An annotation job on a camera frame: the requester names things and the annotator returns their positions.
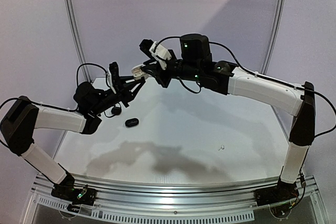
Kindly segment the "black oval charging case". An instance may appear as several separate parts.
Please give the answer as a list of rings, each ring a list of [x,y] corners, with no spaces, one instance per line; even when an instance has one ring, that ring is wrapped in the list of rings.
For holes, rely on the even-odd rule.
[[[122,109],[121,107],[118,107],[118,106],[114,106],[112,109],[111,109],[111,114],[112,115],[120,115],[122,112]]]

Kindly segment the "small black charging case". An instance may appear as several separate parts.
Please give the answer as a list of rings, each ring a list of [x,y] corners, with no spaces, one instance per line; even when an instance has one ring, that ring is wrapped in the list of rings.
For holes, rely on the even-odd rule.
[[[127,128],[135,127],[139,124],[139,119],[137,118],[127,119],[124,124]]]

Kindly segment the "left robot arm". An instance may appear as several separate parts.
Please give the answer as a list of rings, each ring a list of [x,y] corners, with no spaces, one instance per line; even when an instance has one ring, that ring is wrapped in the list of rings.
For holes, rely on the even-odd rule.
[[[52,129],[92,135],[102,122],[101,113],[118,103],[128,107],[144,84],[144,77],[138,80],[121,77],[110,89],[102,90],[94,88],[90,82],[83,82],[73,96],[78,106],[75,110],[39,104],[26,96],[15,98],[1,120],[6,146],[42,173],[67,200],[73,200],[78,195],[74,178],[35,143],[34,131]]]

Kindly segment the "small white charging case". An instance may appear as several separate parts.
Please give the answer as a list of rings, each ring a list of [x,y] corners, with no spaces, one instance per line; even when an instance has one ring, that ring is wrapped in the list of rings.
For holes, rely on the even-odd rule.
[[[137,65],[132,68],[131,73],[133,75],[134,80],[140,80],[142,78],[147,79],[148,74],[145,73],[141,68],[144,67],[144,65]]]

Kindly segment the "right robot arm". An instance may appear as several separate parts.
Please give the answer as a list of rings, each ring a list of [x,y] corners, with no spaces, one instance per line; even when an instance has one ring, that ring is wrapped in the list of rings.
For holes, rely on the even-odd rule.
[[[213,61],[214,42],[201,34],[178,36],[181,58],[162,46],[163,41],[144,39],[139,48],[149,58],[141,70],[168,87],[171,79],[194,81],[200,88],[223,95],[235,95],[262,102],[292,115],[289,146],[277,185],[271,190],[276,201],[291,194],[292,186],[301,172],[316,127],[314,87],[306,82],[299,86],[273,79],[234,62]]]

